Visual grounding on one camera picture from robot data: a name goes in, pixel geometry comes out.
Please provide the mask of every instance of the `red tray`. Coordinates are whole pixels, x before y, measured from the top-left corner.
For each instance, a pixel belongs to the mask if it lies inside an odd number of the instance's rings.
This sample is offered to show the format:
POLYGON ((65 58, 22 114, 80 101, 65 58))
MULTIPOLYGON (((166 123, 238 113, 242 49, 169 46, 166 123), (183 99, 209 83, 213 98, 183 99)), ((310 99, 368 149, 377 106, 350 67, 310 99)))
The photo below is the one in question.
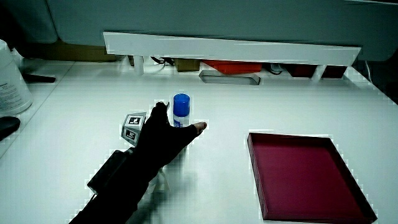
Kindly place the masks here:
POLYGON ((329 138, 249 133, 248 146, 264 220, 377 219, 329 138))
POLYGON ((203 63, 215 68, 225 75, 261 72, 259 62, 230 62, 223 60, 202 60, 203 63))

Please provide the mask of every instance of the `black mouse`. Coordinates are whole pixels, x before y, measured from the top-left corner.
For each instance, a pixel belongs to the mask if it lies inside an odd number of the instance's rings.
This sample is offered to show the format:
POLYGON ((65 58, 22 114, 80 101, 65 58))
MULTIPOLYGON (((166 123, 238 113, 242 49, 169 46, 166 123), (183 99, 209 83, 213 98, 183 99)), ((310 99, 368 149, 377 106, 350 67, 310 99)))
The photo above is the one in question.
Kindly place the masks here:
POLYGON ((6 116, 0 118, 0 141, 17 131, 21 121, 18 118, 6 116))

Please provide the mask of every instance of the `table surface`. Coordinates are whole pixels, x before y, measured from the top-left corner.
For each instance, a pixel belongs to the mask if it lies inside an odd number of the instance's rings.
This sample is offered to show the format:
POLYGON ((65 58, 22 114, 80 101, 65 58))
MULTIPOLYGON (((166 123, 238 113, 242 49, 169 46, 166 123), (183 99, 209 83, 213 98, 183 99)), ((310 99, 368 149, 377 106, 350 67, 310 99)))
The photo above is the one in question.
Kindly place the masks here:
POLYGON ((376 223, 398 220, 398 107, 353 68, 319 82, 261 72, 251 86, 205 84, 172 68, 138 77, 123 63, 30 61, 58 80, 28 84, 34 104, 0 144, 0 223, 68 223, 92 196, 93 174, 129 147, 126 115, 180 92, 192 99, 191 122, 208 128, 164 168, 170 191, 143 199, 128 223, 274 223, 261 218, 249 132, 331 137, 376 223))

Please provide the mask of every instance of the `blue cap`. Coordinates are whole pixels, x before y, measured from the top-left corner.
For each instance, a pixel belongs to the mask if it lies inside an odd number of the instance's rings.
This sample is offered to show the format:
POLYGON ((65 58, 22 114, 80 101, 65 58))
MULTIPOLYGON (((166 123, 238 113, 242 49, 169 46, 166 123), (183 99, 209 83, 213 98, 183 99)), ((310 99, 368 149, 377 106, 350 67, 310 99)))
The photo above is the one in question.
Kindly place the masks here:
POLYGON ((173 113, 175 116, 185 117, 189 114, 189 96, 183 93, 177 94, 173 99, 173 113))

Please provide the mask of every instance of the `cable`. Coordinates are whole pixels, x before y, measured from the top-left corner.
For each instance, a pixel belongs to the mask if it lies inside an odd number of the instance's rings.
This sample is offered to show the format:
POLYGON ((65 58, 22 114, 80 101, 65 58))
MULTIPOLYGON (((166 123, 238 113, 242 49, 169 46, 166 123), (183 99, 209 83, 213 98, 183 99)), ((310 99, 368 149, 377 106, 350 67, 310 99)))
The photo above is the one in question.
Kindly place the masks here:
POLYGON ((365 61, 365 64, 366 64, 366 68, 367 68, 367 70, 368 70, 369 82, 371 82, 371 83, 373 84, 372 79, 371 79, 371 71, 370 71, 370 69, 369 69, 368 61, 365 61))

